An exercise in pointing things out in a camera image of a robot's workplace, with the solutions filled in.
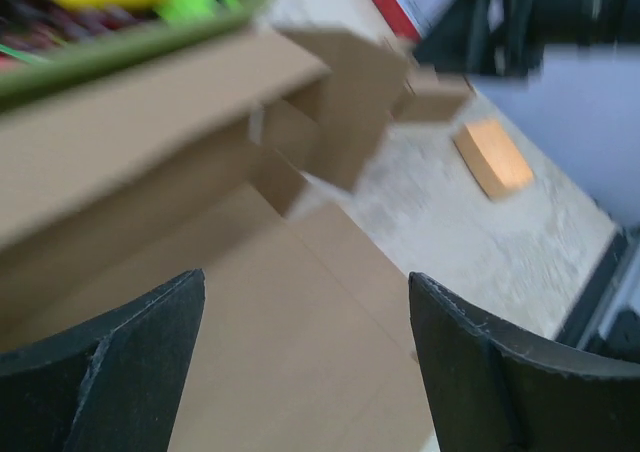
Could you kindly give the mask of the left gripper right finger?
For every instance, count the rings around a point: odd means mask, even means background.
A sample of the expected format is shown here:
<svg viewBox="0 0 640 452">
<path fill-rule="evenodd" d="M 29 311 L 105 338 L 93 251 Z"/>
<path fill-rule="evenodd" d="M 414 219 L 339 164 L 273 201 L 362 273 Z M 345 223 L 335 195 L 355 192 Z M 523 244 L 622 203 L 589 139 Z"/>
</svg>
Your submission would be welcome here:
<svg viewBox="0 0 640 452">
<path fill-rule="evenodd" d="M 538 336 L 423 273 L 408 285 L 441 450 L 638 450 L 638 365 Z"/>
</svg>

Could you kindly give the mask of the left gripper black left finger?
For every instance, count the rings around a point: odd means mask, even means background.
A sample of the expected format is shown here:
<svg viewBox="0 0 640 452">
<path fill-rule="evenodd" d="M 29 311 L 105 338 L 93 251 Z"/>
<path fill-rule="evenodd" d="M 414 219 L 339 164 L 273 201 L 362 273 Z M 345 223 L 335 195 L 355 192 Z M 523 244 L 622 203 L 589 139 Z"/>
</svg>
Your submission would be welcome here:
<svg viewBox="0 0 640 452">
<path fill-rule="evenodd" d="M 167 450 L 204 304 L 204 273 L 190 270 L 2 354 L 2 450 Z"/>
</svg>

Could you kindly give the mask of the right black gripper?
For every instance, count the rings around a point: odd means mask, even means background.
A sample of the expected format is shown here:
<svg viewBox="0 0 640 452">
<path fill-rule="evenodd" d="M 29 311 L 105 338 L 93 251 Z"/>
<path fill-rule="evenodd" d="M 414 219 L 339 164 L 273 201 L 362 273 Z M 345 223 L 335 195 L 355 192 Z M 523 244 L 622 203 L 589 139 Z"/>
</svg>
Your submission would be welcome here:
<svg viewBox="0 0 640 452">
<path fill-rule="evenodd" d="M 548 46 L 638 42 L 639 0 L 451 0 L 414 58 L 438 73 L 525 78 Z"/>
</svg>

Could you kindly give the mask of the orange sponge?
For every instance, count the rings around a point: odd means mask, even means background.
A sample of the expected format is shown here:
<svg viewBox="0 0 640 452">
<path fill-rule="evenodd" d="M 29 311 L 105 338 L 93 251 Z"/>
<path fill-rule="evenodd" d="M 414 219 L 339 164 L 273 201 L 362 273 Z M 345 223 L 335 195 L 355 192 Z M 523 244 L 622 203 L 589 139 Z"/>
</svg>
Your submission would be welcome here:
<svg viewBox="0 0 640 452">
<path fill-rule="evenodd" d="M 534 181 L 531 167 L 497 119 L 464 124 L 453 142 L 471 175 L 492 201 L 502 200 Z"/>
</svg>

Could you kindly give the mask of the brown cardboard paper box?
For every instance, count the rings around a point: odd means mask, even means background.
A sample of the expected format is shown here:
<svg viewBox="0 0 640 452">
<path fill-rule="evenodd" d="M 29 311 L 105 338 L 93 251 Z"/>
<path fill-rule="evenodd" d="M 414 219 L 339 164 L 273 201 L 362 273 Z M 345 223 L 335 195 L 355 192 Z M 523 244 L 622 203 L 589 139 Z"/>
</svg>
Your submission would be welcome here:
<svg viewBox="0 0 640 452">
<path fill-rule="evenodd" d="M 432 431 L 404 275 L 309 176 L 352 189 L 389 122 L 472 96 L 397 43 L 249 31 L 1 119 L 1 356 L 195 269 L 165 451 L 417 451 Z"/>
</svg>

